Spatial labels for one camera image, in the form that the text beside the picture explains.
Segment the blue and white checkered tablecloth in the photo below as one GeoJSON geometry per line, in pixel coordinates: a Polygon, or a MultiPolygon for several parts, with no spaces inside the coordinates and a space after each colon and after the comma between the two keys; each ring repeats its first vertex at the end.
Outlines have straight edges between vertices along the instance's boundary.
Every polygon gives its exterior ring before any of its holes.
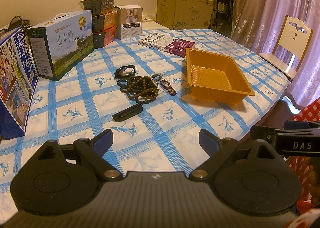
{"type": "Polygon", "coordinates": [[[204,102],[190,96],[184,58],[137,45],[137,38],[115,40],[95,50],[60,81],[41,79],[30,107],[24,137],[2,141],[0,147],[0,220],[16,212],[9,193],[13,176],[48,139],[71,144],[112,129],[114,142],[104,159],[124,174],[128,170],[180,171],[188,175],[207,154],[198,143],[201,129],[220,138],[241,139],[279,99],[286,77],[250,50],[216,32],[153,30],[196,42],[195,48],[233,57],[256,95],[238,105],[204,102]],[[124,122],[112,115],[134,104],[119,91],[116,68],[134,64],[138,75],[166,73],[176,96],[159,92],[156,101],[124,122]]]}

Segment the chair backrest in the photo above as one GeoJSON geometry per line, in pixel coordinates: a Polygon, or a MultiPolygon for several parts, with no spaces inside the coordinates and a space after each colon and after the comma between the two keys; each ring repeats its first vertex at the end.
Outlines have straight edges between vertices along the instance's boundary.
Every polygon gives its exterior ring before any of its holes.
{"type": "Polygon", "coordinates": [[[282,46],[300,59],[298,70],[308,49],[312,33],[313,30],[305,22],[286,15],[272,54],[275,54],[278,45],[282,46]]]}

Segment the orange plastic basket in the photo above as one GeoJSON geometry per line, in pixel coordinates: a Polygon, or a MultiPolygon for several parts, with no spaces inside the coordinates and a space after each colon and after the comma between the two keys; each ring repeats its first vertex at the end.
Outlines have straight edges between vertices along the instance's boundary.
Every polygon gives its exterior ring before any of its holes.
{"type": "Polygon", "coordinates": [[[187,48],[186,59],[187,82],[194,98],[237,104],[255,95],[233,58],[187,48]]]}

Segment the chair seat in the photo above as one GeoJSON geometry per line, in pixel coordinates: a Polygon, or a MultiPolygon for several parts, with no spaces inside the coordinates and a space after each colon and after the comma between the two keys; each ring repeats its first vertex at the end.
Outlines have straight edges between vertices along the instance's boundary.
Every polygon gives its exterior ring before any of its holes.
{"type": "Polygon", "coordinates": [[[296,71],[289,67],[286,63],[281,61],[278,57],[270,53],[261,53],[259,56],[265,59],[267,62],[279,69],[284,75],[286,75],[290,80],[296,75],[296,71]]]}

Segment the curtain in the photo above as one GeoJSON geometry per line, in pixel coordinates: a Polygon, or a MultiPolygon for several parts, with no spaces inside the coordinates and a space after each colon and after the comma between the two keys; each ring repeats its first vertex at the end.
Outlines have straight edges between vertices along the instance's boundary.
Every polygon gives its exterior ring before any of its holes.
{"type": "MultiPolygon", "coordinates": [[[[306,107],[320,96],[320,0],[235,0],[232,39],[255,53],[272,53],[284,17],[297,17],[314,30],[305,58],[286,94],[297,106],[306,107]]],[[[278,58],[291,61],[292,54],[278,47],[278,58]]],[[[296,68],[299,60],[294,59],[296,68]]]]}

